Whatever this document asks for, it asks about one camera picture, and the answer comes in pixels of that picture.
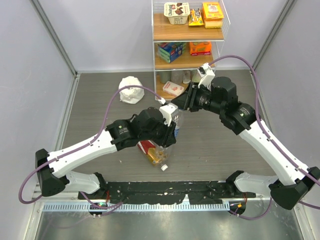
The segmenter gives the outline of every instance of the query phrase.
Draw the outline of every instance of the white wall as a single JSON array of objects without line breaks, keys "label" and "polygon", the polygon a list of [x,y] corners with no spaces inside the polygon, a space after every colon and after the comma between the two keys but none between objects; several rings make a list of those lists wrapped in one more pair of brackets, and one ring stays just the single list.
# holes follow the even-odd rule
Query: white wall
[{"label": "white wall", "polygon": [[[253,63],[286,0],[224,2],[231,26],[223,54]],[[78,71],[153,69],[151,0],[40,3]],[[230,59],[218,65],[242,66]]]},{"label": "white wall", "polygon": [[[282,143],[309,167],[320,168],[320,2],[297,1],[261,60],[263,102],[271,128]],[[320,187],[306,195],[320,206]],[[320,210],[305,207],[315,239],[320,239]]]},{"label": "white wall", "polygon": [[72,79],[31,3],[0,1],[0,239],[23,239],[32,205],[18,190],[35,151],[54,147]]}]

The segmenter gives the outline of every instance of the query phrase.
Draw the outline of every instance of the yellow box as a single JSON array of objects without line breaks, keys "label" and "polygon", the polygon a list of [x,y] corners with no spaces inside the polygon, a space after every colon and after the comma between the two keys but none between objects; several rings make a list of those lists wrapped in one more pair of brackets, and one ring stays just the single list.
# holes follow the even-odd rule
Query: yellow box
[{"label": "yellow box", "polygon": [[204,27],[206,29],[222,28],[222,26],[223,26],[222,20],[204,21]]},{"label": "yellow box", "polygon": [[205,21],[222,20],[225,17],[218,2],[203,2],[202,10]]}]

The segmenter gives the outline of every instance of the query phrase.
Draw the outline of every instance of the plastic bottle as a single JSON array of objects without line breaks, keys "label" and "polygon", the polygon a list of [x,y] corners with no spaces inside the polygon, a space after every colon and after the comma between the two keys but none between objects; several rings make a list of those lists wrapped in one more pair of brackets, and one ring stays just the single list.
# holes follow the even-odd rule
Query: plastic bottle
[{"label": "plastic bottle", "polygon": [[192,82],[199,83],[201,80],[201,76],[197,69],[192,70]]},{"label": "plastic bottle", "polygon": [[160,82],[165,84],[171,80],[171,71],[160,71]]},{"label": "plastic bottle", "polygon": [[184,71],[183,71],[182,82],[183,82],[184,84],[188,84],[188,83],[191,82],[191,72],[190,72],[190,70],[184,70]]},{"label": "plastic bottle", "polygon": [[183,70],[171,71],[171,82],[173,82],[174,84],[178,84],[178,85],[181,84],[183,75],[184,75]]},{"label": "plastic bottle", "polygon": [[[174,137],[178,136],[179,130],[183,124],[184,115],[183,111],[178,109],[176,115],[172,116],[173,121],[176,123],[174,129]],[[168,169],[167,161],[171,155],[173,145],[169,147],[162,147],[157,145],[155,142],[146,140],[138,143],[138,148],[144,153],[153,166],[159,166],[162,171]]]}]

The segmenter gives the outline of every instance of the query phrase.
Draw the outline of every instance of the yogurt cup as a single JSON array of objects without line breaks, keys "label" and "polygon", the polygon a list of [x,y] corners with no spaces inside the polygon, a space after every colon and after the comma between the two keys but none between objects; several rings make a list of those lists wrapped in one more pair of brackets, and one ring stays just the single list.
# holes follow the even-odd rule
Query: yogurt cup
[{"label": "yogurt cup", "polygon": [[166,2],[164,4],[164,15],[172,25],[186,24],[190,15],[188,2]]}]

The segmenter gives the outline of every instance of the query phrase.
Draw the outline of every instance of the bottle cap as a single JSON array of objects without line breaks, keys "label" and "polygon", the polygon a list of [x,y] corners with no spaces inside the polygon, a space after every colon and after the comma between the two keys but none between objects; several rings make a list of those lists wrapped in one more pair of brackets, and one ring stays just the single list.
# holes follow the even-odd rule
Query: bottle cap
[{"label": "bottle cap", "polygon": [[168,168],[167,164],[163,164],[163,165],[161,166],[161,170],[162,170],[162,171],[167,170],[167,168]]}]

